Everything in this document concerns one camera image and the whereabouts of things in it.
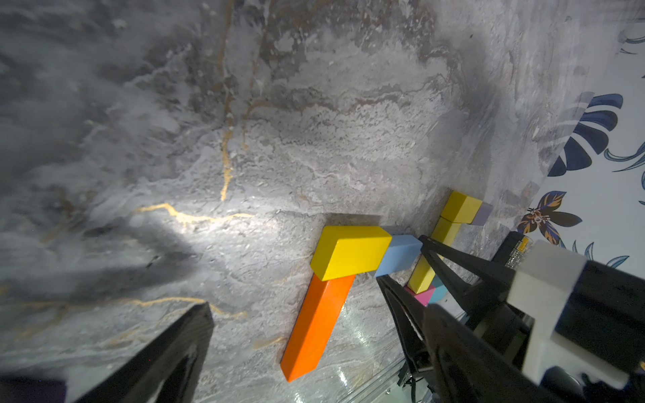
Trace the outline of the purple short block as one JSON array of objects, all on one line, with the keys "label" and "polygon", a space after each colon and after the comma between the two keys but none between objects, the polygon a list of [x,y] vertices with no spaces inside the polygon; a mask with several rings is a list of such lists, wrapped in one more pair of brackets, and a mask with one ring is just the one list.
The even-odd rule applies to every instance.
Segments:
[{"label": "purple short block", "polygon": [[482,203],[470,224],[474,226],[484,226],[488,221],[492,211],[492,205],[490,205],[489,203]]}]

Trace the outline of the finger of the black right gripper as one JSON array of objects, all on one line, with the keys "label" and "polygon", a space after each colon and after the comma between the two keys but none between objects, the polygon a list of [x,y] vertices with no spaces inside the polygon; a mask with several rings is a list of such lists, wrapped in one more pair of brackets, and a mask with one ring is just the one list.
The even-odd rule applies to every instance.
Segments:
[{"label": "finger of the black right gripper", "polygon": [[388,275],[377,277],[376,282],[393,317],[408,368],[412,373],[430,371],[433,365],[422,328],[425,306]]},{"label": "finger of the black right gripper", "polygon": [[422,235],[421,252],[467,315],[486,315],[502,304],[515,271]]}]

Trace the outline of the dark purple block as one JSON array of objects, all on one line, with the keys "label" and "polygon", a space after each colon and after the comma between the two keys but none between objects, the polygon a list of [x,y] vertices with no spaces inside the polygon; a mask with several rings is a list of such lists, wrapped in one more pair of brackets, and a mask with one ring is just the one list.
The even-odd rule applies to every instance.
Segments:
[{"label": "dark purple block", "polygon": [[67,385],[64,381],[43,379],[1,379],[1,402],[64,403]]}]

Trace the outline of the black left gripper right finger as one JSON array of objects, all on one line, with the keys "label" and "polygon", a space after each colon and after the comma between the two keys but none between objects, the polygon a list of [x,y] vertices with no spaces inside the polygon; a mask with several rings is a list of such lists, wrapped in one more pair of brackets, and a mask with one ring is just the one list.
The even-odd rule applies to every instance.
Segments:
[{"label": "black left gripper right finger", "polygon": [[536,386],[443,307],[427,307],[423,335],[443,402],[561,402]]}]

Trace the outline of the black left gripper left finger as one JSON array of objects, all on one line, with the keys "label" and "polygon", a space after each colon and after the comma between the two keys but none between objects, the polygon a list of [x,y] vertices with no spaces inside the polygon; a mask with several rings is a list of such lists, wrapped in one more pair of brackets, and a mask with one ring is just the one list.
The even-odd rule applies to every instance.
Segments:
[{"label": "black left gripper left finger", "polygon": [[214,322],[210,306],[195,305],[80,402],[191,402]]}]

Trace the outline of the light blue square block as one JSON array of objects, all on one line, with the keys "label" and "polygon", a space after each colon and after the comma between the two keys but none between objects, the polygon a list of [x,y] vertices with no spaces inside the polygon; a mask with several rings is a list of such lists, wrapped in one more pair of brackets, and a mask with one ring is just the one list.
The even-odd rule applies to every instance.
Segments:
[{"label": "light blue square block", "polygon": [[413,235],[394,235],[374,277],[410,269],[420,255],[422,245]]}]

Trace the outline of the magenta block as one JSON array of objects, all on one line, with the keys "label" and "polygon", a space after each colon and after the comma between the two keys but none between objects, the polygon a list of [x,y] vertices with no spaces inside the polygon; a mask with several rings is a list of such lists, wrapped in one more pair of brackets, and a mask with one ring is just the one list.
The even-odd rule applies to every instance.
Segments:
[{"label": "magenta block", "polygon": [[437,288],[433,285],[430,285],[430,287],[428,287],[428,289],[424,292],[416,293],[409,286],[406,286],[405,290],[407,290],[419,303],[426,307],[428,304],[432,303],[432,299]]}]

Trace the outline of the short yellow block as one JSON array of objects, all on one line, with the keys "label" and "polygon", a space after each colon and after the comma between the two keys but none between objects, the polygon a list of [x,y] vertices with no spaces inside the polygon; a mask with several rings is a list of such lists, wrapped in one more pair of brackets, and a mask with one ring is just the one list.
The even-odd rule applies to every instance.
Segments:
[{"label": "short yellow block", "polygon": [[441,218],[451,223],[471,224],[483,201],[459,191],[452,191],[446,202]]},{"label": "short yellow block", "polygon": [[376,271],[392,239],[378,226],[326,226],[310,267],[321,281]]}]

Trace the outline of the orange block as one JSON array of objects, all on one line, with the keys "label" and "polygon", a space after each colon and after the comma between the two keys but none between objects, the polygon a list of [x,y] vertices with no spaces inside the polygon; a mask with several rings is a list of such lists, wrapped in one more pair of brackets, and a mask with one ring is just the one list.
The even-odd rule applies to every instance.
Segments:
[{"label": "orange block", "polygon": [[327,281],[312,277],[281,361],[288,382],[317,369],[354,279],[353,275]]}]

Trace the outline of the teal block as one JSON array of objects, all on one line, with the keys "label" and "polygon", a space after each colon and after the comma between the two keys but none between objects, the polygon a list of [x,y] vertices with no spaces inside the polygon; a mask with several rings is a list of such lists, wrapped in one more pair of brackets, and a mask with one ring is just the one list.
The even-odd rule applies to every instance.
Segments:
[{"label": "teal block", "polygon": [[435,304],[440,302],[448,293],[446,285],[441,281],[441,279],[436,275],[431,283],[433,287],[433,294],[429,300],[429,304]]}]

